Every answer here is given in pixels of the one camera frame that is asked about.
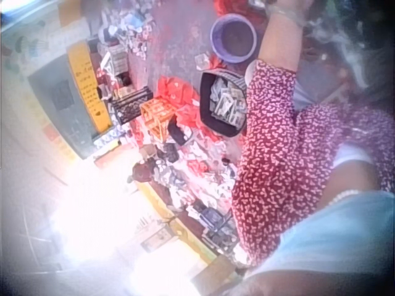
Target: black container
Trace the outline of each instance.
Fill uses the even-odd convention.
[[[226,136],[228,138],[237,136],[245,127],[247,123],[247,117],[243,123],[241,129],[237,129],[233,125],[229,125],[221,120],[216,119],[211,115],[210,111],[210,95],[211,87],[214,84],[217,77],[221,77],[224,80],[232,82],[236,85],[246,97],[247,85],[244,80],[244,76],[226,69],[214,69],[204,71],[200,83],[200,117],[202,122],[211,130],[218,134]]]
[[[154,97],[152,91],[145,86],[122,100],[113,101],[115,114],[121,125],[141,115],[140,105]]]

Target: red plastic bag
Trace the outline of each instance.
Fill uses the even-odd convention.
[[[162,97],[176,108],[200,100],[194,88],[178,77],[160,77],[156,96]]]

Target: bracelet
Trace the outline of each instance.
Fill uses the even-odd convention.
[[[359,191],[359,190],[346,190],[346,191],[343,191],[343,192],[339,193],[339,194],[328,204],[328,206],[334,205],[334,204],[338,203],[339,201],[345,199],[346,197],[349,197],[349,196],[351,196],[351,195],[360,194],[360,193],[361,193],[361,191]]]
[[[275,4],[267,5],[266,11],[269,17],[272,14],[281,14],[289,18],[290,20],[294,21],[297,25],[299,25],[302,28],[307,25],[306,19],[301,12],[297,12],[292,9],[283,8]]]

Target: bright light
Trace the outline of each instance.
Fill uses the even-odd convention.
[[[200,296],[186,276],[199,260],[184,242],[169,242],[138,259],[131,283],[144,296]]]
[[[141,215],[148,211],[147,201],[139,193],[125,194],[126,175],[83,172],[85,177],[70,185],[68,199],[52,217],[54,228],[71,260],[105,259],[133,238]]]
[[[2,0],[0,7],[3,14],[7,14],[37,0]]]

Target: purple bucket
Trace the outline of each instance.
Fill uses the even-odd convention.
[[[210,39],[216,55],[232,64],[250,58],[257,46],[255,28],[239,14],[226,14],[216,20],[211,28]]]

